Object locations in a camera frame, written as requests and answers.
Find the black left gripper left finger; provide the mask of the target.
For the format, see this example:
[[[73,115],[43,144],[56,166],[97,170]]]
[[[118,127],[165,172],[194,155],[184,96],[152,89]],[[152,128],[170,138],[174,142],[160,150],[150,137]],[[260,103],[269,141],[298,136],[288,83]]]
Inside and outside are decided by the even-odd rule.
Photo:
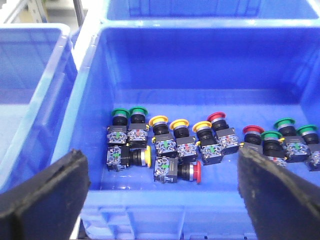
[[[68,240],[89,186],[88,159],[72,150],[0,195],[0,238]]]

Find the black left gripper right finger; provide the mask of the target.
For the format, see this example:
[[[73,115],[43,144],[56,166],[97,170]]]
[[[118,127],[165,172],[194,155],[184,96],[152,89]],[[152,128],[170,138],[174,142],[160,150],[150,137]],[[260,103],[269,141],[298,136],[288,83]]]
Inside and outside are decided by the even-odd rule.
[[[240,148],[238,191],[259,240],[318,240],[320,188],[259,152]]]

